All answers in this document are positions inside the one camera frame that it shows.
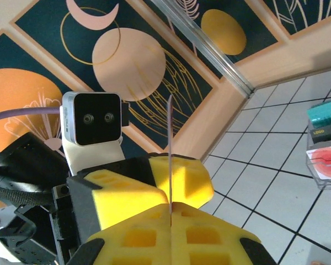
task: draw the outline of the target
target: gold circle outline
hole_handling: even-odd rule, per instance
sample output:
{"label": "gold circle outline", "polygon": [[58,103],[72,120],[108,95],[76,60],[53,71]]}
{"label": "gold circle outline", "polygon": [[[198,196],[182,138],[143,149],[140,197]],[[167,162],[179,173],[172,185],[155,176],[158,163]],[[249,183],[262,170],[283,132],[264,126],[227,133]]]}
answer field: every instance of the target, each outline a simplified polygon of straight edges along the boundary
{"label": "gold circle outline", "polygon": [[[91,9],[91,10],[99,11],[99,12],[101,12],[101,13],[103,13],[103,14],[106,15],[106,12],[104,12],[104,11],[102,11],[102,10],[99,10],[99,9],[96,9],[96,8],[93,8],[93,7],[80,7],[80,9]],[[116,46],[115,51],[113,52],[112,55],[109,56],[109,58],[107,58],[107,59],[104,60],[103,62],[92,63],[92,62],[86,62],[86,61],[83,61],[83,60],[77,58],[74,54],[72,54],[72,53],[70,52],[70,50],[68,49],[66,43],[65,43],[64,35],[63,35],[63,33],[62,33],[62,28],[63,28],[63,26],[64,26],[64,22],[65,22],[66,18],[68,17],[68,15],[70,15],[70,12],[67,12],[67,14],[64,16],[64,18],[63,18],[62,21],[61,21],[61,24],[60,24],[60,38],[61,38],[62,45],[64,46],[66,52],[67,52],[67,53],[68,53],[73,59],[75,59],[76,61],[78,61],[78,62],[80,62],[80,63],[84,63],[85,65],[101,65],[101,64],[107,62],[110,58],[112,58],[112,57],[115,55],[116,51],[118,50],[118,48],[119,48],[119,46],[120,46],[120,40],[121,40],[120,28],[119,28],[119,25],[117,24],[116,21],[114,21],[114,23],[116,24],[116,26],[117,26],[117,28],[118,28],[118,32],[119,32],[119,41],[118,41],[118,45]]]}

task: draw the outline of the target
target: crescent moon design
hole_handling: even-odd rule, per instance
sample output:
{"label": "crescent moon design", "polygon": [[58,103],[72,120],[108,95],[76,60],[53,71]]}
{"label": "crescent moon design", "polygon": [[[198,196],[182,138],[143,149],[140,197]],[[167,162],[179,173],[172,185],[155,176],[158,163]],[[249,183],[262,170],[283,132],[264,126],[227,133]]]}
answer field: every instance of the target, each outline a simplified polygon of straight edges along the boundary
{"label": "crescent moon design", "polygon": [[66,0],[66,5],[71,16],[82,26],[91,30],[101,30],[108,27],[116,18],[119,10],[119,4],[116,4],[110,13],[99,17],[84,12],[74,0]]}

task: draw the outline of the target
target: clear plastic container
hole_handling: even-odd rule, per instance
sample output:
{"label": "clear plastic container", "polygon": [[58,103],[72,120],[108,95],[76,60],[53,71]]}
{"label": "clear plastic container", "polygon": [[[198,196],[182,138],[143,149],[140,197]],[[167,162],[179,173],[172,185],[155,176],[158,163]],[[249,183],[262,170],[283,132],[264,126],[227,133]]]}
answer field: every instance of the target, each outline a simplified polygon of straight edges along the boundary
{"label": "clear plastic container", "polygon": [[[309,122],[309,126],[308,126],[308,141],[307,141],[307,150],[311,150],[311,149],[314,149],[314,143],[313,143],[313,140],[311,138],[311,135],[310,135],[310,130],[313,129],[313,126],[312,124]],[[314,178],[317,186],[319,189],[331,189],[331,179],[321,179],[320,176],[318,175],[315,167],[318,163],[323,163],[321,161],[317,162],[317,163],[313,163],[308,155],[306,155],[306,164],[312,174],[312,177]]]}

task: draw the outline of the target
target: purple cable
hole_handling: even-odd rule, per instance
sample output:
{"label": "purple cable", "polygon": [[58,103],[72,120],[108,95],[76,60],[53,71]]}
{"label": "purple cable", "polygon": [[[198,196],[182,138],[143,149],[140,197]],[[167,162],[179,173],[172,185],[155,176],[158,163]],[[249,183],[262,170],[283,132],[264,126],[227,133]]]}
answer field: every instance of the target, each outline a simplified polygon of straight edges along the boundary
{"label": "purple cable", "polygon": [[59,114],[59,107],[39,107],[39,108],[23,108],[11,109],[0,112],[0,120],[14,116],[30,115],[30,114]]}

